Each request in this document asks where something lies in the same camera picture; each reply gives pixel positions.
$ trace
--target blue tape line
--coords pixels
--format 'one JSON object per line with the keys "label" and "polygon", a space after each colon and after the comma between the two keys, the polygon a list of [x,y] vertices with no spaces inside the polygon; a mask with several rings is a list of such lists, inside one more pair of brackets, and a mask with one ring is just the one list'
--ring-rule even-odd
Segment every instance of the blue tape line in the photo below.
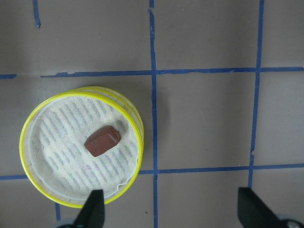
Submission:
{"label": "blue tape line", "polygon": [[40,28],[41,23],[39,19],[38,0],[33,0],[33,8],[34,8],[34,18],[36,22],[36,27]]}
{"label": "blue tape line", "polygon": [[0,176],[0,181],[3,180],[20,180],[27,179],[27,175]]}
{"label": "blue tape line", "polygon": [[0,79],[13,79],[17,77],[17,74],[11,74],[11,75],[0,75]]}
{"label": "blue tape line", "polygon": [[164,74],[185,74],[191,72],[198,73],[239,73],[239,72],[256,72],[255,67],[245,67],[245,68],[210,68],[210,69],[171,69],[171,70],[159,70],[159,75]]}
{"label": "blue tape line", "polygon": [[[261,68],[262,60],[262,39],[263,39],[263,15],[264,15],[264,0],[259,3],[259,16],[258,16],[258,34],[257,34],[257,51],[256,51],[256,67],[258,70]],[[253,101],[253,116],[252,116],[252,132],[251,132],[251,145],[250,145],[250,164],[248,174],[248,187],[252,188],[253,180],[253,167],[254,167],[254,149],[256,146],[256,132],[257,132],[257,112],[258,112],[258,95],[260,90],[260,72],[256,72],[255,81],[255,95]]]}
{"label": "blue tape line", "polygon": [[134,76],[134,75],[151,75],[150,70],[129,70],[129,71],[104,71],[104,72],[67,72],[57,73],[55,75],[41,77],[100,77],[100,76]]}
{"label": "blue tape line", "polygon": [[[171,69],[171,70],[156,70],[157,75],[164,74],[186,74],[191,72],[213,74],[213,73],[246,73],[257,72],[256,67],[244,68],[211,68],[211,69]],[[304,71],[301,66],[291,67],[262,67],[260,72],[290,72],[290,71]],[[134,76],[134,75],[151,75],[151,70],[133,70],[133,71],[104,71],[104,72],[75,72],[68,74],[67,72],[57,73],[55,75],[41,76],[41,77],[99,77],[99,76]],[[15,78],[17,75],[0,75],[3,78]]]}
{"label": "blue tape line", "polygon": [[248,166],[211,167],[211,168],[194,168],[194,169],[169,169],[169,170],[159,170],[159,173],[219,172],[219,171],[240,171],[240,170],[248,170]]}
{"label": "blue tape line", "polygon": [[304,168],[304,164],[283,164],[283,165],[257,165],[254,170],[275,170],[275,169],[293,169]]}
{"label": "blue tape line", "polygon": [[154,0],[149,0],[149,7],[154,8]]}
{"label": "blue tape line", "polygon": [[150,51],[152,69],[152,126],[153,126],[153,169],[157,170],[157,82],[156,82],[156,59],[154,51],[155,29],[154,15],[151,9],[150,14]]}
{"label": "blue tape line", "polygon": [[290,66],[290,67],[262,67],[261,72],[289,72],[289,71],[304,71],[301,66]]}
{"label": "blue tape line", "polygon": [[256,73],[255,81],[255,94],[253,101],[253,117],[252,117],[252,131],[251,131],[251,145],[250,145],[250,155],[253,154],[253,150],[256,146],[256,130],[257,130],[257,110],[258,110],[258,95],[260,90],[260,73]]}
{"label": "blue tape line", "polygon": [[257,52],[256,52],[257,68],[261,67],[261,60],[262,60],[263,17],[264,17],[264,0],[260,0],[259,15],[258,15],[258,32],[257,32]]}
{"label": "blue tape line", "polygon": [[250,155],[250,163],[249,163],[249,174],[248,174],[248,187],[252,188],[252,179],[253,179],[253,169],[254,169],[254,160],[255,156],[253,154]]}
{"label": "blue tape line", "polygon": [[153,176],[153,214],[154,214],[154,228],[158,227],[158,187],[157,174]]}
{"label": "blue tape line", "polygon": [[56,220],[60,221],[61,220],[60,205],[58,203],[55,203],[55,210],[56,210]]}
{"label": "blue tape line", "polygon": [[[156,58],[154,51],[155,40],[155,24],[154,15],[149,9],[150,18],[150,53],[151,53],[151,75],[152,75],[152,126],[153,126],[153,171],[158,171],[157,165],[157,82],[156,82]],[[154,228],[158,227],[158,192],[157,192],[157,174],[153,175],[153,215],[154,215]]]}

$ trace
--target floor tile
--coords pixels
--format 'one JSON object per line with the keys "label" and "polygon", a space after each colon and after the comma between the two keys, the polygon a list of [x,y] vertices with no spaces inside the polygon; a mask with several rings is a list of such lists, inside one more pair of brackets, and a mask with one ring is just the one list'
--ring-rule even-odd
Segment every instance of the floor tile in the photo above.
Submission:
{"label": "floor tile", "polygon": [[248,165],[255,75],[158,76],[160,169]]}
{"label": "floor tile", "polygon": [[31,1],[4,0],[0,7],[0,74],[35,72],[38,56],[31,47],[39,30]]}
{"label": "floor tile", "polygon": [[280,218],[304,222],[304,169],[255,170],[253,190]]}
{"label": "floor tile", "polygon": [[29,180],[1,180],[0,191],[0,227],[50,228],[55,224],[55,203]]}
{"label": "floor tile", "polygon": [[6,1],[1,16],[8,30],[1,38],[1,53],[8,53],[1,55],[6,71],[53,75],[151,69],[148,4],[40,0],[38,29],[31,1]]}
{"label": "floor tile", "polygon": [[159,175],[159,228],[241,228],[237,193],[247,179],[248,171]]}
{"label": "floor tile", "polygon": [[[60,206],[62,219],[73,219],[80,209]],[[104,228],[153,227],[153,176],[139,175],[130,189],[105,206]]]}
{"label": "floor tile", "polygon": [[265,1],[263,67],[304,66],[304,1]]}
{"label": "floor tile", "polygon": [[103,76],[42,78],[44,99],[83,86],[103,86],[128,98],[137,108],[144,125],[142,170],[153,168],[151,76]]}
{"label": "floor tile", "polygon": [[158,69],[255,67],[258,1],[155,3]]}
{"label": "floor tile", "polygon": [[41,100],[40,77],[18,76],[0,82],[0,175],[24,174],[19,138],[25,120]]}
{"label": "floor tile", "polygon": [[304,74],[262,73],[255,165],[304,162]]}

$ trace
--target fabric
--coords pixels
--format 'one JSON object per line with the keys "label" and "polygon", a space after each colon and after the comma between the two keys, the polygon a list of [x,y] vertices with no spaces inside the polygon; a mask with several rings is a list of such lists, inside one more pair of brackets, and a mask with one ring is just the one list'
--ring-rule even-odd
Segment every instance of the fabric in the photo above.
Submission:
{"label": "fabric", "polygon": [[[106,153],[93,157],[84,142],[106,125],[117,129],[122,139]],[[119,111],[93,98],[71,96],[40,111],[31,127],[28,153],[35,173],[55,193],[86,200],[92,190],[103,189],[107,198],[133,176],[138,142]]]}

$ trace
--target round container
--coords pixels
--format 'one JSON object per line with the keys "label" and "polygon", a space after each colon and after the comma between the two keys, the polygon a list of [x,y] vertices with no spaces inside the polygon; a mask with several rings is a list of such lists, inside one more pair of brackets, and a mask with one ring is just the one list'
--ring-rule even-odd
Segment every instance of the round container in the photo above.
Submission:
{"label": "round container", "polygon": [[[93,157],[84,142],[97,129],[112,125],[122,140]],[[104,190],[104,203],[134,182],[142,162],[143,122],[134,105],[116,91],[88,86],[58,94],[38,105],[20,136],[21,163],[46,197],[81,208],[91,190]]]}

